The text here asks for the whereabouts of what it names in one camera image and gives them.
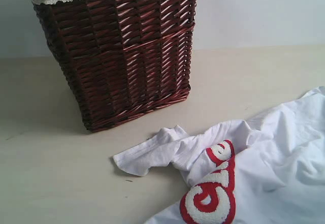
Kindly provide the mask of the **white t-shirt with red print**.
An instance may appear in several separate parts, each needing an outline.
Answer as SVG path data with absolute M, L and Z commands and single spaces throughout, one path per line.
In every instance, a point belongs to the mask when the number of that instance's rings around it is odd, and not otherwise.
M 149 223 L 324 223 L 324 87 L 196 136 L 163 128 L 113 160 L 180 171 L 188 192 Z

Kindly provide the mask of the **dark brown wicker basket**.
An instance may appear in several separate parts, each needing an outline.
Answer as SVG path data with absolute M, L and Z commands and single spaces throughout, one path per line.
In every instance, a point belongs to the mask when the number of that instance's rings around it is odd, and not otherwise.
M 197 0 L 34 5 L 90 132 L 186 100 Z

